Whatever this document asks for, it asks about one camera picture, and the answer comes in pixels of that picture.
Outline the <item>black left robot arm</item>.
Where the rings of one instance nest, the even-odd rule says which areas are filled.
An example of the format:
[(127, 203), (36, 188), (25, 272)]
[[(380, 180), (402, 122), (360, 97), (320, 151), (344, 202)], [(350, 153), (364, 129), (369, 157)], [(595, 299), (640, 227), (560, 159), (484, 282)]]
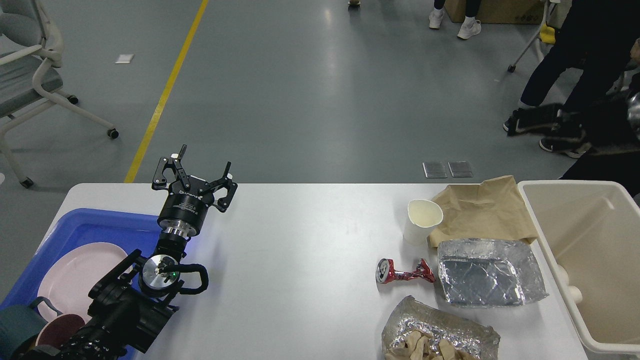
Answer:
[(18, 354), (20, 360), (117, 360), (130, 346), (146, 353), (179, 309), (178, 295), (196, 296), (210, 285), (202, 264), (183, 263), (186, 246), (201, 233), (208, 210), (228, 210), (238, 185), (227, 162), (222, 176), (208, 181), (186, 173), (178, 153), (161, 157), (151, 189), (166, 191), (157, 218), (160, 227), (153, 253), (135, 249), (87, 292), (89, 321), (59, 347), (38, 344)]

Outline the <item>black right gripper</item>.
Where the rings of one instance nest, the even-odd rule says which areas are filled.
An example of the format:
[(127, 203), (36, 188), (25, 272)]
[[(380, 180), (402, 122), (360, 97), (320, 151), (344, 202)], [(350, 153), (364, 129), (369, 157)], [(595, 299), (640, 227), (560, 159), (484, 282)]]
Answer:
[(555, 152), (581, 157), (636, 152), (635, 95), (607, 95), (583, 109), (546, 104), (517, 108), (507, 119), (507, 136), (555, 130)]

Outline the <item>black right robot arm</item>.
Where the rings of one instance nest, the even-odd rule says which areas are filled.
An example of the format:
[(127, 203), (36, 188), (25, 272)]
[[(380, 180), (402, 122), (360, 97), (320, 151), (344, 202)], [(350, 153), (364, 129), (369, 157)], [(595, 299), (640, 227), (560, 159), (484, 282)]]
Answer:
[(596, 156), (639, 152), (639, 94), (606, 95), (581, 111), (562, 104), (514, 110), (505, 121), (507, 136), (539, 135), (551, 152), (593, 150)]

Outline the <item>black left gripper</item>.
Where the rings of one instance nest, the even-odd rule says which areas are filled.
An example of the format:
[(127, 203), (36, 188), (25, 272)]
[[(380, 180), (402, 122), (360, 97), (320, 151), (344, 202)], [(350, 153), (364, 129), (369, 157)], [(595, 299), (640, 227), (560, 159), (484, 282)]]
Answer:
[(222, 176), (217, 180), (196, 184), (182, 166), (187, 145), (178, 153), (161, 157), (155, 170), (151, 189), (167, 191), (168, 196), (158, 215), (157, 223), (167, 229), (178, 221), (187, 224), (189, 236), (197, 236), (205, 222), (208, 209), (214, 207), (224, 214), (230, 207), (238, 189), (230, 174), (232, 162), (226, 163)]

